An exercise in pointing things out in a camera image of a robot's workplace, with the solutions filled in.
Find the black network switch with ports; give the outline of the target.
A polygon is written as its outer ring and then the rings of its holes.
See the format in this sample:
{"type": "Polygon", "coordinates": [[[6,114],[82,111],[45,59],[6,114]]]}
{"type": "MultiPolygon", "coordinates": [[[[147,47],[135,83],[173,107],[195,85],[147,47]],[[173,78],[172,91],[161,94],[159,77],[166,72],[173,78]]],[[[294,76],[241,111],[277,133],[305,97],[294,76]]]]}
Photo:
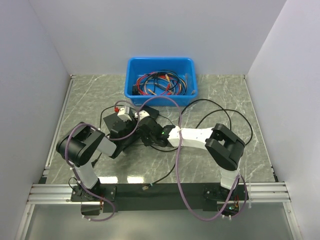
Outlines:
{"type": "Polygon", "coordinates": [[[115,122],[117,122],[120,118],[118,117],[118,114],[116,112],[107,115],[103,118],[103,121],[107,127],[107,129],[110,131],[113,128],[113,125],[115,122]]]}

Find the black switch box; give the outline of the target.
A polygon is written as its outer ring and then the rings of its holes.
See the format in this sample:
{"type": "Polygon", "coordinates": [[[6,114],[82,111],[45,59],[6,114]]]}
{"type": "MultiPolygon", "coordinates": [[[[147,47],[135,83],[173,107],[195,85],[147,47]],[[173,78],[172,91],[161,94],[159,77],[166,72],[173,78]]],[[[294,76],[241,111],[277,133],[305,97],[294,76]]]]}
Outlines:
{"type": "Polygon", "coordinates": [[[118,155],[122,151],[127,149],[129,146],[133,145],[139,139],[140,139],[140,136],[138,134],[133,134],[126,139],[114,141],[113,143],[115,143],[116,149],[115,149],[114,153],[112,154],[111,158],[115,159],[116,157],[118,157],[118,155]]]}

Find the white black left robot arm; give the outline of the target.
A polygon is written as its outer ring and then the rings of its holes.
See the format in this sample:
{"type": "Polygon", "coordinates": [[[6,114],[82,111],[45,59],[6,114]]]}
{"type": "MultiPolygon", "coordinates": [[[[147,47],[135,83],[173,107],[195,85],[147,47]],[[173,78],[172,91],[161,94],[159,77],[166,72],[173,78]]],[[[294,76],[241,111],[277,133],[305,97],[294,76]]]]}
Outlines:
{"type": "Polygon", "coordinates": [[[109,136],[88,123],[79,122],[56,144],[56,151],[71,166],[83,188],[82,194],[89,201],[100,197],[101,182],[91,164],[91,157],[99,151],[115,159],[124,149],[134,143],[139,135],[131,133],[136,120],[121,120],[116,117],[108,126],[109,136]]]}

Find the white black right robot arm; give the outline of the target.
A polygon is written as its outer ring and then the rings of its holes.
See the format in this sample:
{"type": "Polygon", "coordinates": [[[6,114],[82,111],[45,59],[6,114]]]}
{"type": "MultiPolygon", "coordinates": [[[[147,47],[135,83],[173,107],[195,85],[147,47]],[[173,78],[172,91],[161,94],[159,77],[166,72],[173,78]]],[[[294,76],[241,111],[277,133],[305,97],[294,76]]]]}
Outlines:
{"type": "Polygon", "coordinates": [[[239,175],[239,164],[245,142],[227,126],[217,123],[212,128],[179,128],[175,125],[162,127],[152,117],[140,120],[137,132],[145,146],[198,148],[210,153],[221,168],[220,195],[230,200],[238,193],[234,184],[239,175]]]}

